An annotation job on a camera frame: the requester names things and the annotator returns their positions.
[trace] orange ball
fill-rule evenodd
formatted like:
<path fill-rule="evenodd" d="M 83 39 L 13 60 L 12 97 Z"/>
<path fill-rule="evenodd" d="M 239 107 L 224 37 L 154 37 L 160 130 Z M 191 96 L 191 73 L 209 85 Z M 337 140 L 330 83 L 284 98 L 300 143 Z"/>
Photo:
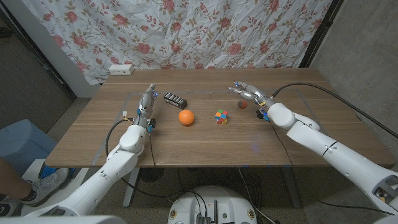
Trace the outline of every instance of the orange ball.
<path fill-rule="evenodd" d="M 183 110 L 178 115 L 178 118 L 182 124 L 188 125 L 193 122 L 193 113 L 190 110 Z"/>

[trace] sneaker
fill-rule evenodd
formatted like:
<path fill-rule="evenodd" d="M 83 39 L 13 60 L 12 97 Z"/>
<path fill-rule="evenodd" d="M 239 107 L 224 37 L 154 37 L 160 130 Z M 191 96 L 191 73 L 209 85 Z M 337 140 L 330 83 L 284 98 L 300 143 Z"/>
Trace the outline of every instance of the sneaker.
<path fill-rule="evenodd" d="M 55 173 L 32 183 L 32 188 L 36 191 L 36 198 L 31 201 L 22 201 L 26 205 L 35 205 L 50 195 L 55 189 L 64 183 L 69 175 L 69 168 L 59 168 Z"/>
<path fill-rule="evenodd" d="M 18 205 L 21 203 L 20 200 L 13 199 L 10 197 L 6 197 L 5 199 L 0 201 L 0 217 L 9 217 L 11 216 Z"/>

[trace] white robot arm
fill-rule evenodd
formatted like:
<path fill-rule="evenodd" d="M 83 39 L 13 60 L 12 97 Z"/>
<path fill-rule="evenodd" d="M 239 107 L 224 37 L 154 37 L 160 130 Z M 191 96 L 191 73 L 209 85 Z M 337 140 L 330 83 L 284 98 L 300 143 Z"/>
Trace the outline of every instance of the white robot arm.
<path fill-rule="evenodd" d="M 138 156 L 143 152 L 143 140 L 147 132 L 154 128 L 152 107 L 157 97 L 155 84 L 143 94 L 134 118 L 120 138 L 119 144 L 109 153 L 106 163 L 93 176 L 77 188 L 68 198 L 55 205 L 41 208 L 26 217 L 39 216 L 83 216 L 89 215 L 111 186 L 135 168 Z"/>
<path fill-rule="evenodd" d="M 242 82 L 229 88 L 246 99 L 268 108 L 268 118 L 287 131 L 288 137 L 324 158 L 330 165 L 359 187 L 381 210 L 398 215 L 398 173 L 383 168 L 344 144 L 319 132 L 312 119 L 293 113 L 282 103 L 275 103 L 256 87 Z"/>

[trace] wooden table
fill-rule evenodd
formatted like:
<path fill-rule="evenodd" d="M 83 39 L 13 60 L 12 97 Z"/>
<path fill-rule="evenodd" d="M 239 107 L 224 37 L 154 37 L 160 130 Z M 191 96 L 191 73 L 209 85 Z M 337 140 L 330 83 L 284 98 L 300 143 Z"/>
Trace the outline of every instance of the wooden table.
<path fill-rule="evenodd" d="M 158 167 L 269 167 L 290 162 L 269 123 L 256 117 L 252 102 L 239 109 L 242 98 L 228 92 L 234 81 L 252 84 L 271 95 L 291 82 L 309 82 L 333 90 L 319 72 L 311 68 L 136 70 L 130 76 L 110 76 L 49 155 L 52 167 L 102 166 L 104 140 L 122 111 L 134 117 L 144 90 L 156 83 L 160 92 L 152 118 L 152 146 Z M 166 103 L 164 93 L 173 92 L 188 101 L 195 114 L 193 125 L 179 123 L 180 109 Z M 292 111 L 317 121 L 322 131 L 382 166 L 395 163 L 392 155 L 356 117 L 351 108 L 309 86 L 292 86 L 275 98 Z M 228 123 L 216 124 L 218 109 L 227 110 Z M 117 145 L 127 122 L 112 133 L 109 150 Z M 295 166 L 325 166 L 312 151 L 290 140 L 276 127 Z M 153 167 L 149 144 L 139 156 L 138 167 Z"/>

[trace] wall outlet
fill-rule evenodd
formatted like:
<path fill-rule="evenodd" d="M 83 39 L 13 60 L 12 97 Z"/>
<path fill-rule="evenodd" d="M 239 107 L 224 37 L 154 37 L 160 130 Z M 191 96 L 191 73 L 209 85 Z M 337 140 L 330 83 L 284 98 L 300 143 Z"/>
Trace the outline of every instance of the wall outlet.
<path fill-rule="evenodd" d="M 112 65 L 109 71 L 111 75 L 131 75 L 134 67 L 132 65 Z"/>

